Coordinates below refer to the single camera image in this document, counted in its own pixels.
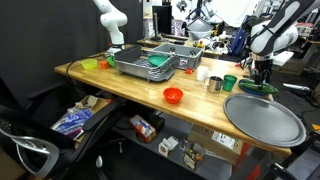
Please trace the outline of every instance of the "storage shelf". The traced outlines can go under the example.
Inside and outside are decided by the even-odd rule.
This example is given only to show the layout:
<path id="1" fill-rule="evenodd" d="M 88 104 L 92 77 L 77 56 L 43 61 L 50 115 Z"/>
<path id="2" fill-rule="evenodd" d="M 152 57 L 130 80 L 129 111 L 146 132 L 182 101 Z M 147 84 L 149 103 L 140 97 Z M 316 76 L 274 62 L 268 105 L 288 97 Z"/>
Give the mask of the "storage shelf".
<path id="1" fill-rule="evenodd" d="M 177 139 L 182 140 L 187 137 L 193 124 L 164 113 L 161 115 L 161 117 L 165 119 L 165 126 L 150 143 L 143 143 L 139 141 L 133 129 L 123 130 L 117 128 L 130 128 L 131 126 L 129 124 L 128 117 L 122 118 L 117 123 L 116 127 L 113 127 L 113 130 L 128 138 L 129 140 L 141 145 L 142 147 L 145 147 L 146 149 L 158 154 L 159 156 L 164 157 L 158 152 L 158 145 L 162 142 L 163 138 L 175 136 Z M 179 152 L 178 146 L 174 150 L 169 152 L 167 159 L 185 169 L 190 170 L 184 164 L 183 155 Z M 231 176 L 231 168 L 231 163 L 227 161 L 212 156 L 205 156 L 203 161 L 200 162 L 199 167 L 197 167 L 195 171 L 190 171 L 205 179 L 228 179 Z"/>

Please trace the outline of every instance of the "monitor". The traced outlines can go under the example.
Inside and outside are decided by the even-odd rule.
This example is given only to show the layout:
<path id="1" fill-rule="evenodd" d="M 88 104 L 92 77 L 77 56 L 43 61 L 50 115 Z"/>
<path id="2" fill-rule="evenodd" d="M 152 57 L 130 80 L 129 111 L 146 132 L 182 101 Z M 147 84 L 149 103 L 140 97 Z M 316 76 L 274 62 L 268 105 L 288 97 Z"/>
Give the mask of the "monitor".
<path id="1" fill-rule="evenodd" d="M 172 6 L 152 6 L 152 14 L 155 13 L 157 13 L 159 33 L 171 34 Z"/>

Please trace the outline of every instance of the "gray dish rack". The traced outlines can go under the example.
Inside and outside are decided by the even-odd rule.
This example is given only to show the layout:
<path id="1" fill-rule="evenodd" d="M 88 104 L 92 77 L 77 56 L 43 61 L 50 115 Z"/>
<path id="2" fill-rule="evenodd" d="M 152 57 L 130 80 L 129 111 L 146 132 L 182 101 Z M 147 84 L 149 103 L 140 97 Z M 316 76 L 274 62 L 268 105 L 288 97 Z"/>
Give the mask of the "gray dish rack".
<path id="1" fill-rule="evenodd" d="M 167 56 L 167 60 L 158 67 L 153 67 L 148 61 L 151 55 Z M 168 54 L 143 51 L 139 45 L 131 46 L 114 55 L 115 68 L 119 74 L 127 73 L 158 82 L 170 79 L 175 72 L 173 65 L 177 60 L 176 57 Z"/>
<path id="2" fill-rule="evenodd" d="M 174 67 L 179 69 L 191 68 L 192 71 L 196 70 L 201 62 L 203 56 L 203 49 L 188 47 L 176 44 L 165 43 L 151 50 L 152 52 L 165 53 L 167 55 L 175 55 L 178 60 Z"/>

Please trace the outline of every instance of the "red bowl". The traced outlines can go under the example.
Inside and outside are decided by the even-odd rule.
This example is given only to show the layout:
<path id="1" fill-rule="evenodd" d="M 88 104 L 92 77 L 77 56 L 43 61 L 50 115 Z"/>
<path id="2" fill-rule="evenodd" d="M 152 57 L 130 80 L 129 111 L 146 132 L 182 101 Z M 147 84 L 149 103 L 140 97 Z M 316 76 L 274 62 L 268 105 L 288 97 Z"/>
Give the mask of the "red bowl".
<path id="1" fill-rule="evenodd" d="M 167 88 L 163 91 L 164 98 L 170 104 L 177 104 L 183 96 L 183 92 L 178 88 Z"/>

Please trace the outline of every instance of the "plastic bin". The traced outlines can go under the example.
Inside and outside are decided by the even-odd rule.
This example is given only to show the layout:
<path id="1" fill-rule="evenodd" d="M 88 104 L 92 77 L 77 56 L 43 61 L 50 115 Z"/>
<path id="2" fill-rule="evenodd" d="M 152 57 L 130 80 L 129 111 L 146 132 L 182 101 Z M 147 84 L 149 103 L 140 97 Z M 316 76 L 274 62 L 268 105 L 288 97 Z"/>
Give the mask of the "plastic bin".
<path id="1" fill-rule="evenodd" d="M 152 49 L 153 52 L 165 53 L 168 55 L 176 55 L 178 60 L 174 67 L 179 69 L 191 68 L 193 71 L 198 67 L 203 55 L 203 49 L 188 47 L 176 44 L 165 43 Z"/>

